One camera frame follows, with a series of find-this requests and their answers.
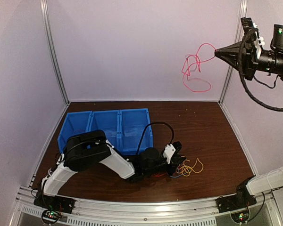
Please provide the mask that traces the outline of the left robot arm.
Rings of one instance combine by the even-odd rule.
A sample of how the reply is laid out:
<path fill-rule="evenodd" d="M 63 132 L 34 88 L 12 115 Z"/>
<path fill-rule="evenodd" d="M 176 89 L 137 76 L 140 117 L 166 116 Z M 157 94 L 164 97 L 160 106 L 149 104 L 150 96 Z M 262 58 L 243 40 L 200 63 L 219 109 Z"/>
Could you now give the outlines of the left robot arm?
<path fill-rule="evenodd" d="M 127 182 L 142 181 L 157 173 L 175 174 L 186 160 L 179 154 L 182 144 L 177 141 L 166 145 L 163 151 L 150 147 L 145 151 L 125 157 L 108 140 L 102 130 L 74 135 L 48 170 L 47 176 L 38 184 L 36 197 L 48 209 L 58 205 L 60 188 L 76 173 L 85 171 L 100 163 Z"/>

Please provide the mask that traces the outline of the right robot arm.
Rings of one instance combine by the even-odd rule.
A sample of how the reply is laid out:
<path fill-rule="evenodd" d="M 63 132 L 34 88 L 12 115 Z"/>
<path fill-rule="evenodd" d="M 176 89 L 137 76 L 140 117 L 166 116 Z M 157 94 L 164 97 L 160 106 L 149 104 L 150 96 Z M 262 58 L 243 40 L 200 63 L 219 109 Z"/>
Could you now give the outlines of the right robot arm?
<path fill-rule="evenodd" d="M 274 25 L 270 49 L 266 50 L 263 48 L 264 40 L 259 34 L 259 29 L 252 20 L 242 18 L 241 22 L 244 30 L 242 40 L 215 50 L 214 55 L 238 71 L 242 86 L 251 100 L 265 109 L 283 112 L 283 108 L 267 105 L 257 99 L 246 83 L 255 79 L 257 71 L 266 72 L 269 75 L 276 74 L 276 77 L 283 81 L 283 25 Z M 242 208 L 255 195 L 280 188 L 283 188 L 283 166 L 243 181 L 237 186 L 232 203 L 235 207 Z"/>

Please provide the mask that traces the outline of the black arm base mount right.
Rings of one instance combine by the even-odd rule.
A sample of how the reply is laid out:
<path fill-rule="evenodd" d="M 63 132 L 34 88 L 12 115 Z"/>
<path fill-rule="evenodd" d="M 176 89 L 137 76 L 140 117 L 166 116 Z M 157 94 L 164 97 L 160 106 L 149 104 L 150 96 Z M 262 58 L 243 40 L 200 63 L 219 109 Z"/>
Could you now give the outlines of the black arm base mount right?
<path fill-rule="evenodd" d="M 256 198 L 252 196 L 244 201 L 240 201 L 237 195 L 230 195 L 226 197 L 220 196 L 216 199 L 216 205 L 219 213 L 243 209 L 246 208 L 248 204 L 254 205 L 256 203 Z"/>

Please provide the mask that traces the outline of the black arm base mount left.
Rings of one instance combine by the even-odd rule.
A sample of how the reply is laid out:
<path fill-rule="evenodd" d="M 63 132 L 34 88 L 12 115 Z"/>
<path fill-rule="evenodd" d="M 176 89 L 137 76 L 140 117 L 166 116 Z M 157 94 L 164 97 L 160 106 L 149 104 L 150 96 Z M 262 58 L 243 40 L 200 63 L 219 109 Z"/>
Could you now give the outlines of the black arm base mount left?
<path fill-rule="evenodd" d="M 51 197 L 46 195 L 39 195 L 34 199 L 33 203 L 34 205 L 42 208 L 71 214 L 74 208 L 75 200 L 61 196 Z"/>

